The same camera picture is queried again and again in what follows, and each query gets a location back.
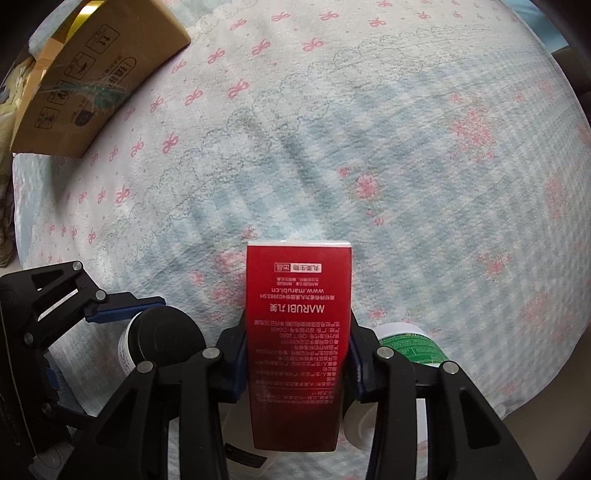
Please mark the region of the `red cosmetic box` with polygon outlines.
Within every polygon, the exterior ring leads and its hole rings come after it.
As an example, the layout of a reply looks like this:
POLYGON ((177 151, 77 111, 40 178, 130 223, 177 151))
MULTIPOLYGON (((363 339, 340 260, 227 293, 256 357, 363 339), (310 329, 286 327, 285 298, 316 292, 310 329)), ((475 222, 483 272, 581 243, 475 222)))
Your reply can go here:
POLYGON ((346 241, 252 241, 246 247, 249 407, 259 450, 337 447, 352 260, 346 241))

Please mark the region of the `small black lidded jar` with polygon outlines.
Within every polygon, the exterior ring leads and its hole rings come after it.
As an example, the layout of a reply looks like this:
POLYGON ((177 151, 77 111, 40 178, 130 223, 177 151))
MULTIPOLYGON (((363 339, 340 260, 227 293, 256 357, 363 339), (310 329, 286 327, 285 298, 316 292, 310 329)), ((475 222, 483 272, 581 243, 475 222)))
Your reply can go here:
POLYGON ((170 306, 158 306, 136 314, 121 334, 117 355, 125 375, 140 363, 156 366, 183 363, 204 350, 206 342, 197 323, 170 306))

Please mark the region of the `blue pink patterned bedsheet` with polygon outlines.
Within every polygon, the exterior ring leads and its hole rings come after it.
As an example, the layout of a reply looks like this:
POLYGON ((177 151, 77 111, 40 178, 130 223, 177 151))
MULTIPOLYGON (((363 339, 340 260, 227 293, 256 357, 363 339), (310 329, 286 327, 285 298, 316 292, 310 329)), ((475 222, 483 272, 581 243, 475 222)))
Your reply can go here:
POLYGON ((507 415, 590 319, 590 128, 499 1, 173 1, 190 46, 81 159, 13 162, 24 268, 80 261, 208 342, 252 240, 347 241, 363 326, 422 328, 507 415))

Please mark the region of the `green jar white lid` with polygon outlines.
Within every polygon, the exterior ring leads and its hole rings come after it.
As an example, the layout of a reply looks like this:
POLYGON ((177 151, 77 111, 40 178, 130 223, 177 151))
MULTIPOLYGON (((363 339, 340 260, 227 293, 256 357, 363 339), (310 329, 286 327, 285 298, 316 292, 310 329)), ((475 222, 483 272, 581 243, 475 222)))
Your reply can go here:
MULTIPOLYGON (((404 322, 384 323, 372 329, 381 346, 402 354, 411 362, 439 367, 448 357, 443 350, 420 327, 404 322)), ((344 426, 342 429, 349 443, 358 449, 370 451, 372 447, 377 403, 353 402, 342 407, 344 426)))

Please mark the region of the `brown cardboard box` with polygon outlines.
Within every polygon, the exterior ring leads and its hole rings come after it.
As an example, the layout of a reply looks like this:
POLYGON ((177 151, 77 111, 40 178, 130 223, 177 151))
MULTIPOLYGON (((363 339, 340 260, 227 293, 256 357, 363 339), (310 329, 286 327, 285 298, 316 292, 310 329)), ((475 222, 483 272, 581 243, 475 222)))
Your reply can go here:
POLYGON ((81 157, 134 90, 190 43, 160 1, 110 0, 51 37, 17 112, 13 153, 81 157))

